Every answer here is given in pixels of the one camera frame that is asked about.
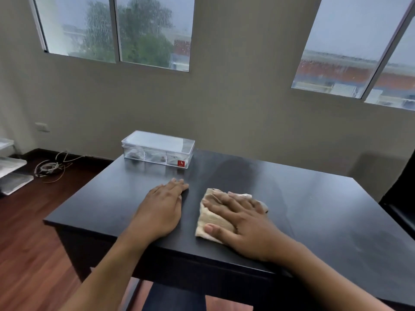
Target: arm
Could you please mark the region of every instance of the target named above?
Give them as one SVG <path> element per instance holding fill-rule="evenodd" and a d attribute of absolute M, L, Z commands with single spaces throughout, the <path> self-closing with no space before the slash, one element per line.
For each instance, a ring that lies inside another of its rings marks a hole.
<path fill-rule="evenodd" d="M 173 178 L 150 190 L 127 229 L 61 311 L 116 311 L 144 250 L 177 226 L 181 193 L 187 188 L 183 180 Z"/>
<path fill-rule="evenodd" d="M 237 233 L 213 224 L 205 232 L 252 259 L 273 262 L 291 270 L 330 311 L 392 311 L 387 305 L 341 276 L 305 246 L 283 234 L 268 220 L 261 204 L 233 193 L 215 196 L 228 206 L 203 200 L 213 213 L 222 216 Z"/>

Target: hand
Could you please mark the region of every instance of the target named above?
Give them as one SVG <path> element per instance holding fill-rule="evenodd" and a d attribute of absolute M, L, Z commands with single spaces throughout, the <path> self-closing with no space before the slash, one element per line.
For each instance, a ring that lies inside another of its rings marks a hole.
<path fill-rule="evenodd" d="M 181 217 L 181 193 L 189 188 L 183 179 L 173 178 L 166 185 L 151 189 L 125 230 L 138 248 L 146 248 L 154 240 L 168 235 Z"/>
<path fill-rule="evenodd" d="M 269 261 L 287 266 L 300 250 L 300 244 L 291 239 L 267 218 L 262 205 L 252 198 L 239 197 L 233 193 L 214 193 L 227 207 L 213 205 L 203 199 L 211 212 L 229 221 L 236 233 L 214 224 L 205 225 L 205 232 L 255 260 Z"/>

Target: fingernail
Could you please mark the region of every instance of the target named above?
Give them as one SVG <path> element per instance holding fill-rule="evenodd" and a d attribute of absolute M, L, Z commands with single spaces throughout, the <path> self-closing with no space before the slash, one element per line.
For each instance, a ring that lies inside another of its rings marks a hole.
<path fill-rule="evenodd" d="M 211 225 L 205 225 L 205 233 L 211 234 L 213 231 L 213 227 Z"/>

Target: window pane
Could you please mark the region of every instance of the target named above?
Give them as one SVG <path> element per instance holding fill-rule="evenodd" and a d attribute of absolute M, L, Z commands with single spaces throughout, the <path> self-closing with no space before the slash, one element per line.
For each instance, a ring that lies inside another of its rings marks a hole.
<path fill-rule="evenodd" d="M 115 62 L 108 0 L 35 0 L 50 53 Z"/>
<path fill-rule="evenodd" d="M 412 0 L 322 0 L 293 88 L 361 98 Z"/>
<path fill-rule="evenodd" d="M 189 71 L 195 0 L 117 0 L 122 61 Z"/>
<path fill-rule="evenodd" d="M 415 19 L 402 36 L 366 102 L 415 110 Z"/>

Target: electrical outlet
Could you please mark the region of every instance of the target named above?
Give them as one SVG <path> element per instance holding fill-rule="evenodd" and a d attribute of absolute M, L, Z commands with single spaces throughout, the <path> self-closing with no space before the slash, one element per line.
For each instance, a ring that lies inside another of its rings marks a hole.
<path fill-rule="evenodd" d="M 34 125 L 36 125 L 36 130 L 40 132 L 50 132 L 49 127 L 46 123 L 35 122 Z"/>

